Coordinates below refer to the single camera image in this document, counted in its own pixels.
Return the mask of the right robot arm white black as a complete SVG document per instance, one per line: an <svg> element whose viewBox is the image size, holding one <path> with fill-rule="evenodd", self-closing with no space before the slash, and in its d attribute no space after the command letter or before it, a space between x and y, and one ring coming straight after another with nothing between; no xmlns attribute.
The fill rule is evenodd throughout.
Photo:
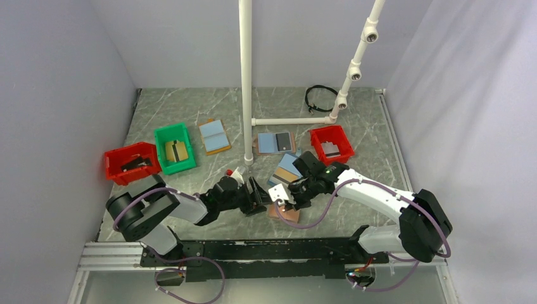
<svg viewBox="0 0 537 304"><path fill-rule="evenodd" d="M284 202L286 209L308 208L316 196L329 194L361 203L394 222L382 227L363 225L353 233L349 254L355 262L364 263L377 253L406 253L424 263L438 256L451 257L447 238L453 227L432 192L389 187L346 164L325 165L311 152L302 154L293 165L301 178L287 187L292 198Z"/></svg>

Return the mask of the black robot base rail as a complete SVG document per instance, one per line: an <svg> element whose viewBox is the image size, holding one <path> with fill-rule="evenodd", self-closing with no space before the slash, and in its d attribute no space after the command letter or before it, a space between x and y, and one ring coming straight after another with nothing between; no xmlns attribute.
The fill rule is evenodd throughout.
<svg viewBox="0 0 537 304"><path fill-rule="evenodd" d="M161 259L143 250L140 265L164 268L182 264L187 282L219 279L323 277L342 279L353 266L386 264L387 254L358 249L347 237L302 239L188 240Z"/></svg>

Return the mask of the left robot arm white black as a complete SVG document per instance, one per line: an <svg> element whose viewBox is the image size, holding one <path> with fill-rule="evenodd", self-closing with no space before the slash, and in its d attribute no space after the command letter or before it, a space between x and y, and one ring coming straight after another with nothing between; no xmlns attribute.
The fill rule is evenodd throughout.
<svg viewBox="0 0 537 304"><path fill-rule="evenodd" d="M127 242L138 241L154 249L167 266L182 257L179 238L163 221L168 217L197 226L208 225L222 212L238 209L245 216L266 211L271 197L257 181L238 173L223 176L201 194L187 194L170 187L159 175L150 175L106 202L112 228Z"/></svg>

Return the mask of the brown blue card holder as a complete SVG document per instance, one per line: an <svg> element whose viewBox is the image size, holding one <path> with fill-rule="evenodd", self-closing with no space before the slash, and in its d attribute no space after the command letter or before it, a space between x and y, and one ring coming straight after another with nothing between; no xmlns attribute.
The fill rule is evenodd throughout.
<svg viewBox="0 0 537 304"><path fill-rule="evenodd" d="M279 212L282 215L282 217L288 221L292 222L294 224L297 224L300 219L300 211L295 211L293 209L290 209L290 211L285 211L284 206L279 207ZM276 209L274 205L270 205L267 210L267 216L270 219L276 219L279 220L279 216L277 215Z"/></svg>

